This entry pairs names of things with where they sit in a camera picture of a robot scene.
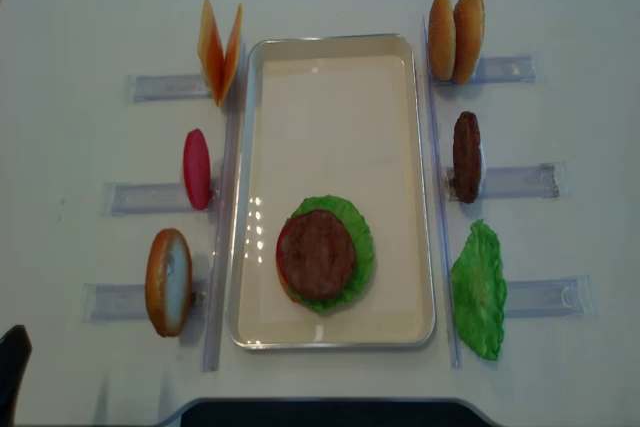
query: plastic holder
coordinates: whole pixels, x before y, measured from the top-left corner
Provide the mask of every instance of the plastic holder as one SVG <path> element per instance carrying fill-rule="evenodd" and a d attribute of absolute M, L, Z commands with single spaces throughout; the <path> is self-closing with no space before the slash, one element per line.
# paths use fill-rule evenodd
<path fill-rule="evenodd" d="M 423 18 L 421 47 L 424 58 L 425 94 L 427 101 L 427 125 L 432 141 L 433 185 L 436 194 L 436 218 L 438 240 L 442 256 L 443 291 L 447 316 L 447 335 L 451 366 L 458 368 L 460 361 L 460 339 L 453 322 L 453 293 L 451 289 L 451 267 L 447 201 L 457 200 L 451 189 L 453 172 L 442 166 L 438 144 L 438 122 L 434 103 L 434 90 L 453 87 L 452 82 L 441 82 L 431 74 L 428 60 L 427 24 Z M 532 55 L 515 57 L 481 58 L 471 83 L 534 82 L 539 75 Z M 531 167 L 506 167 L 486 170 L 481 198 L 555 198 L 569 195 L 566 169 L 563 162 L 540 164 Z M 506 316 L 508 318 L 540 318 L 558 316 L 580 316 L 593 312 L 590 281 L 588 276 L 558 280 L 507 282 Z"/>
<path fill-rule="evenodd" d="M 588 275 L 507 283 L 508 318 L 579 317 L 594 311 Z"/>
<path fill-rule="evenodd" d="M 224 160 L 220 175 L 219 206 L 216 219 L 216 251 L 209 278 L 209 302 L 207 304 L 207 328 L 204 337 L 202 367 L 205 372 L 218 370 L 224 318 L 224 294 L 229 255 L 233 246 L 236 206 L 236 169 L 238 143 L 244 122 L 244 105 L 247 90 L 246 44 L 240 44 L 238 69 L 222 109 L 227 113 L 227 135 L 224 141 Z"/>
<path fill-rule="evenodd" d="M 193 283 L 189 316 L 202 317 L 206 298 L 206 283 Z M 147 320 L 144 285 L 84 284 L 82 320 L 110 322 Z"/>
<path fill-rule="evenodd" d="M 453 186 L 453 168 L 446 168 L 443 181 L 448 201 L 458 201 Z M 529 167 L 498 167 L 486 171 L 481 199 L 555 198 L 569 195 L 564 162 Z"/>
<path fill-rule="evenodd" d="M 212 182 L 213 198 L 217 198 L 216 182 Z M 206 210 L 213 208 L 210 202 Z M 196 212 L 182 184 L 116 184 L 105 183 L 102 215 L 172 214 Z"/>
<path fill-rule="evenodd" d="M 535 82 L 536 61 L 531 54 L 514 57 L 480 57 L 476 69 L 469 80 L 469 84 L 494 84 L 508 82 Z M 451 80 L 442 81 L 431 76 L 434 87 L 448 87 L 457 85 Z"/>
<path fill-rule="evenodd" d="M 211 98 L 209 84 L 202 74 L 130 76 L 131 100 L 134 103 L 156 100 L 189 100 Z"/>

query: orange cheese slice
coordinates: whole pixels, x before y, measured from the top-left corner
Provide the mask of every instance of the orange cheese slice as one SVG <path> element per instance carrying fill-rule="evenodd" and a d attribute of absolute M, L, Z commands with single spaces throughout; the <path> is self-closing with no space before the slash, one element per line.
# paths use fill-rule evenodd
<path fill-rule="evenodd" d="M 242 29 L 242 4 L 238 6 L 236 20 L 233 23 L 226 58 L 222 51 L 222 41 L 218 25 L 209 0 L 204 0 L 202 17 L 200 18 L 200 35 L 198 37 L 198 56 L 209 82 L 211 94 L 216 105 L 224 102 L 238 68 L 240 56 L 240 39 Z"/>

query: metal tray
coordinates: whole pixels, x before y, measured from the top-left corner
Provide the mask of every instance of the metal tray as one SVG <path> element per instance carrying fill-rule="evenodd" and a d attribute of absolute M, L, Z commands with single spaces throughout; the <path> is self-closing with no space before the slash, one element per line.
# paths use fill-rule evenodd
<path fill-rule="evenodd" d="M 246 349 L 416 346 L 435 312 L 413 53 L 398 35 L 266 41 L 249 57 L 228 325 Z M 292 303 L 275 244 L 300 202 L 351 200 L 369 287 L 318 315 Z"/>

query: sesame-free bun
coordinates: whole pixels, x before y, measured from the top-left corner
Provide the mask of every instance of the sesame-free bun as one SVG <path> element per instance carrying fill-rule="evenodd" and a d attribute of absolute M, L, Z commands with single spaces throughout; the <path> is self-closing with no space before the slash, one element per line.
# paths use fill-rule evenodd
<path fill-rule="evenodd" d="M 178 230 L 161 230 L 153 240 L 144 290 L 147 313 L 158 335 L 179 335 L 191 304 L 191 254 Z"/>
<path fill-rule="evenodd" d="M 440 80 L 449 80 L 456 60 L 456 26 L 451 0 L 434 0 L 429 13 L 429 65 Z"/>
<path fill-rule="evenodd" d="M 453 80 L 458 84 L 466 84 L 476 68 L 484 39 L 483 0 L 458 0 L 453 18 L 456 25 Z"/>

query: plastic food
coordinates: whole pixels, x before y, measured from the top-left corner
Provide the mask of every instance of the plastic food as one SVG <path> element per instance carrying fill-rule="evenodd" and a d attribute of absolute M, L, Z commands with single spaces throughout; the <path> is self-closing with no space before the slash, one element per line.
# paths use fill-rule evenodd
<path fill-rule="evenodd" d="M 209 0 L 204 0 L 202 7 L 202 17 L 200 18 L 200 35 L 198 37 L 198 56 L 202 63 L 211 94 L 216 105 L 223 102 L 236 69 L 238 68 L 238 57 L 240 55 L 240 39 L 242 29 L 242 4 L 238 6 L 236 19 L 227 42 L 226 57 L 222 51 L 222 41 L 218 32 L 218 25 L 213 14 L 213 8 Z"/>
<path fill-rule="evenodd" d="M 456 23 L 453 80 L 466 84 L 476 69 L 484 40 L 484 0 L 458 0 L 453 19 Z"/>
<path fill-rule="evenodd" d="M 458 199 L 475 202 L 485 169 L 478 118 L 473 112 L 463 112 L 453 131 L 453 186 Z"/>
<path fill-rule="evenodd" d="M 449 80 L 456 61 L 456 26 L 451 0 L 433 0 L 428 48 L 433 74 L 440 80 Z"/>
<path fill-rule="evenodd" d="M 333 299 L 308 300 L 303 298 L 286 283 L 285 278 L 280 273 L 280 269 L 278 269 L 278 277 L 282 287 L 291 300 L 315 312 L 322 313 L 352 301 L 364 291 L 373 273 L 374 250 L 371 231 L 364 217 L 351 202 L 333 195 L 305 199 L 295 212 L 291 214 L 291 217 L 287 219 L 285 226 L 293 218 L 314 210 L 328 210 L 340 219 L 349 232 L 356 251 L 356 266 L 351 280 L 340 295 Z"/>
<path fill-rule="evenodd" d="M 162 337 L 180 335 L 191 305 L 191 253 L 184 236 L 176 229 L 164 229 L 153 239 L 145 303 L 149 320 Z"/>
<path fill-rule="evenodd" d="M 484 221 L 471 226 L 471 235 L 453 264 L 451 284 L 458 335 L 483 359 L 497 360 L 504 339 L 507 283 L 500 241 Z"/>
<path fill-rule="evenodd" d="M 182 158 L 184 184 L 194 209 L 204 210 L 211 200 L 211 167 L 207 141 L 200 129 L 189 132 Z"/>
<path fill-rule="evenodd" d="M 349 231 L 328 210 L 301 214 L 284 226 L 276 247 L 282 279 L 307 300 L 337 297 L 356 268 Z"/>

